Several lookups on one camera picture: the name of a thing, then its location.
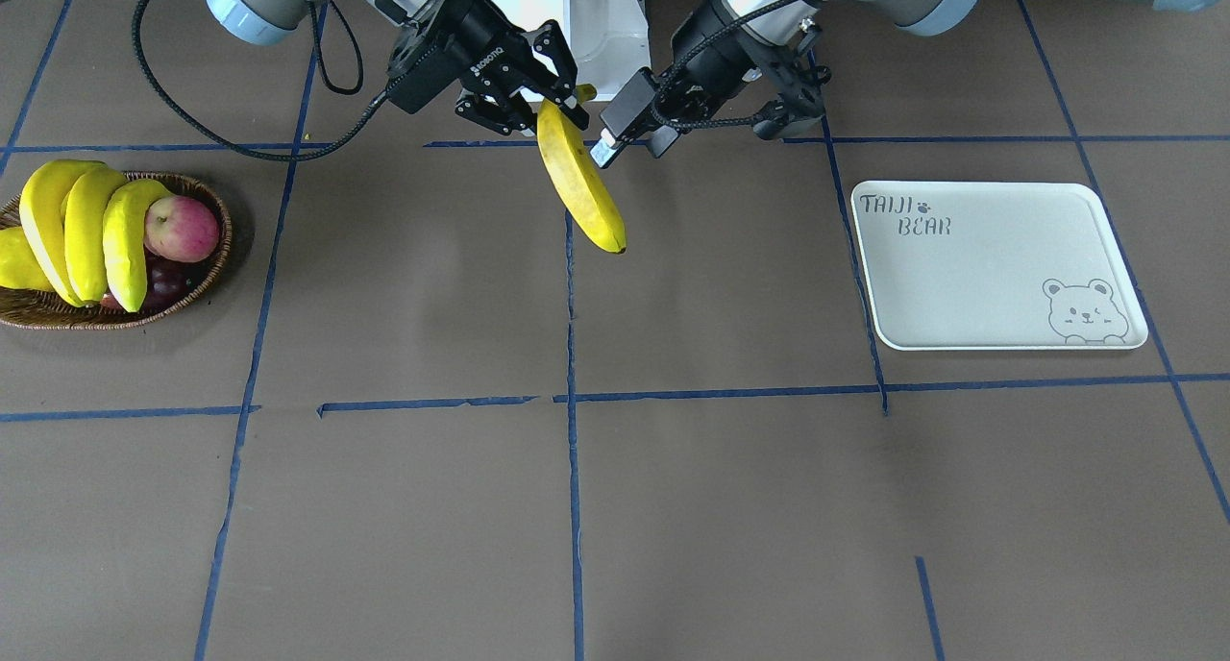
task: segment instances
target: fruit basket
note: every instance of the fruit basket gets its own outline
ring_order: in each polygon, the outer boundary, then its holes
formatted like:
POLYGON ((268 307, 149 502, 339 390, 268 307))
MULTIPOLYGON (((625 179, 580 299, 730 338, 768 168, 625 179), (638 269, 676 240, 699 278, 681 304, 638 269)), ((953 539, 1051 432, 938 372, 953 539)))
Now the fruit basket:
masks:
MULTIPOLYGON (((226 265, 226 258, 230 255, 232 240, 230 213, 218 196, 203 182, 178 174, 125 171, 124 175, 129 180, 157 180, 162 185, 166 185, 171 192, 196 198, 214 213, 219 228, 218 247, 214 249, 209 257, 202 261, 200 266, 204 272, 196 288, 165 309, 124 313, 97 305, 74 308, 62 300, 55 293, 0 287, 0 322, 27 330, 122 330, 140 327, 141 325, 166 318, 172 313, 183 310, 189 303, 200 298, 200 294, 218 281, 218 276, 226 265)), ((21 215, 18 214, 20 202, 21 197, 15 197, 4 209, 0 209, 0 229, 21 224, 21 215)))

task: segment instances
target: wicker basket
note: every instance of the wicker basket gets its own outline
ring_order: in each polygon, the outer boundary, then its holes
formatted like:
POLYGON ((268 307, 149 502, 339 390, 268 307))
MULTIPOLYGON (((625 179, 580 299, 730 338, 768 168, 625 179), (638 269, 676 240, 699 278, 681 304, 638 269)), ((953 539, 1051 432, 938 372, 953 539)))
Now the wicker basket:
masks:
MULTIPOLYGON (((230 212, 226 210, 226 206, 223 204, 218 196, 200 181, 177 174, 127 171, 125 175, 130 180, 157 180, 176 194, 184 194, 203 202, 205 207, 213 210, 214 217, 218 218, 218 247, 214 249, 210 257, 203 261, 208 265, 208 271, 202 277, 200 283, 197 284, 197 288, 164 310, 123 313, 106 310, 97 305, 91 308, 74 308, 64 303, 55 293, 0 287, 0 322, 27 330, 122 330, 140 327, 187 308, 189 303, 200 298, 200 294, 218 279, 218 274, 223 271, 226 257, 230 255, 232 240, 230 212)), ((0 209, 0 229, 21 225, 21 215, 18 214, 20 202, 21 197, 15 197, 4 209, 0 209)))

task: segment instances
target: yellow banana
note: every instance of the yellow banana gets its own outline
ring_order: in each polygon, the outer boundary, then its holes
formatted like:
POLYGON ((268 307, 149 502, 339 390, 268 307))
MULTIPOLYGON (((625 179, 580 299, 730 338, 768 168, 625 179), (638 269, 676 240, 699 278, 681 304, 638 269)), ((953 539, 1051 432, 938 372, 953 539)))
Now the yellow banana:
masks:
POLYGON ((154 178, 119 186, 102 214, 102 257, 107 286, 119 305, 137 313, 145 300, 145 212, 154 201, 175 194, 154 178))
POLYGON ((39 267, 21 226, 0 230, 0 287, 55 290, 39 267))
POLYGON ((64 224, 60 207, 73 183, 86 171, 103 166, 102 161, 57 159, 34 171, 21 191, 21 228, 31 250, 55 293, 77 308, 85 305, 69 281, 64 258, 64 224))
POLYGON ((127 182, 128 176, 103 166, 77 178, 64 201, 64 258, 73 289, 85 303, 97 303, 107 290, 102 213, 111 193, 127 182))
MULTIPOLYGON (((577 87, 577 98, 582 102, 593 98, 594 94, 590 85, 577 87)), ((542 164, 581 231, 608 252, 624 252, 627 249, 624 218, 598 176, 598 165, 585 151, 581 130, 560 107, 544 100, 539 110, 538 137, 542 164)))

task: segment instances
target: cartoon bear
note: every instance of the cartoon bear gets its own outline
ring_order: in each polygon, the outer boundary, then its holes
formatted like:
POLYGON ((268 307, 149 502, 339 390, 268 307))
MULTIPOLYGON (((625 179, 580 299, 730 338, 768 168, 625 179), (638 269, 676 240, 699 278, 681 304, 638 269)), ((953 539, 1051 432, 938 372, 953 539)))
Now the cartoon bear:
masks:
POLYGON ((1123 343, 1128 319, 1112 297, 1114 290, 1102 279, 1087 287, 1064 286, 1047 279, 1042 290, 1050 299, 1050 329, 1066 343, 1123 343))

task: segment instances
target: cable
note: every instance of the cable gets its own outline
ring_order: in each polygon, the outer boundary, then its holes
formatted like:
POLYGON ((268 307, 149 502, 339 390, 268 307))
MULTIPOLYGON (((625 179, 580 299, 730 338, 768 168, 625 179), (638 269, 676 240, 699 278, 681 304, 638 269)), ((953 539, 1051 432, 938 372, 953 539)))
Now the cable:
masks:
POLYGON ((368 103, 367 108, 363 110, 363 113, 359 116, 359 119, 355 121, 354 127, 351 128, 351 130, 348 130, 344 135, 331 143, 328 146, 323 146, 321 149, 306 154, 271 154, 267 151, 260 151, 251 148, 246 148, 240 144, 234 144, 232 142, 224 139, 218 133, 207 128, 203 123, 198 122, 197 118, 193 118, 187 111, 180 107, 180 105, 171 98, 171 95, 169 95, 166 90, 162 89, 162 85, 159 84, 157 78, 154 76, 154 71, 150 70, 150 65, 145 60, 145 49, 141 48, 141 21, 145 17, 145 9, 149 6, 149 2, 150 0, 137 0, 137 9, 133 11, 133 52, 137 54, 137 62, 140 64, 141 73, 145 74, 145 79, 149 81, 150 87, 154 87, 154 91, 157 92, 159 98, 161 98, 162 102, 166 103, 167 106, 171 106, 171 110, 178 113, 180 117, 187 121, 189 126, 197 129, 197 132, 216 142, 218 144, 224 145, 226 149, 237 151, 245 156, 262 159, 264 161, 282 161, 289 164, 292 161, 311 161, 312 159, 320 159, 326 154, 332 154, 338 149, 341 149, 342 145, 351 142, 351 139, 354 138, 354 135, 357 135, 359 130, 362 130, 363 127, 368 124, 368 121, 371 119, 376 110, 379 110, 380 106, 389 100, 389 94, 395 89, 396 84, 401 81, 401 79, 399 78, 397 80, 389 82, 387 86, 385 86, 385 89, 368 103))
POLYGON ((351 37, 351 46, 354 47, 354 62, 357 63, 359 70, 354 86, 339 87, 328 79, 328 70, 325 69, 325 55, 321 53, 320 48, 320 20, 316 16, 315 2, 311 2, 308 6, 308 12, 311 14, 312 54, 316 55, 316 64, 320 66, 320 76, 325 81, 325 86, 328 87, 328 91, 344 96, 355 95, 363 89, 363 52, 359 50, 359 42, 354 38, 354 32, 351 30, 351 22, 347 22, 346 16, 342 15, 342 9, 338 7, 332 0, 328 1, 328 6, 337 14, 337 18, 342 21, 342 27, 346 28, 346 36, 351 37))
POLYGON ((717 121, 673 121, 673 119, 667 118, 665 114, 662 113, 662 110, 658 108, 658 102, 662 98, 662 94, 665 92, 665 91, 669 91, 670 87, 673 87, 675 85, 675 81, 680 79, 680 75, 681 75, 681 73, 684 70, 684 66, 688 65, 688 63, 690 63, 691 60, 694 60, 694 58, 696 58, 697 55, 700 55, 700 53, 702 50, 705 50, 706 48, 708 48, 710 46, 712 46, 713 43, 716 43, 717 39, 724 37, 726 34, 729 34, 734 30, 738 30, 738 27, 742 27, 742 26, 747 25, 748 22, 750 22, 753 20, 763 17, 763 16, 772 12, 774 10, 785 7, 785 6, 787 6, 787 5, 790 5, 791 2, 795 2, 795 1, 796 0, 775 0, 775 1, 770 2, 769 5, 764 5, 761 7, 758 7, 758 9, 753 10, 752 12, 748 12, 747 15, 731 21, 731 23, 721 27, 718 31, 713 32, 712 34, 705 37, 704 39, 701 39, 701 42, 699 44, 695 44, 691 48, 691 50, 689 50, 688 53, 685 53, 684 57, 680 58, 680 60, 673 62, 673 64, 670 65, 670 68, 668 68, 667 71, 662 74, 662 84, 659 84, 659 86, 658 86, 658 94, 653 97, 653 100, 649 101, 649 113, 653 114, 653 119, 657 121, 658 124, 661 124, 661 126, 668 126, 670 128, 675 128, 676 130, 696 130, 696 129, 702 129, 702 128, 727 128, 727 127, 734 127, 734 126, 755 126, 756 123, 760 123, 761 121, 764 121, 765 117, 761 116, 760 113, 755 113, 755 114, 752 114, 752 116, 745 116, 743 118, 721 118, 721 119, 717 119, 717 121))

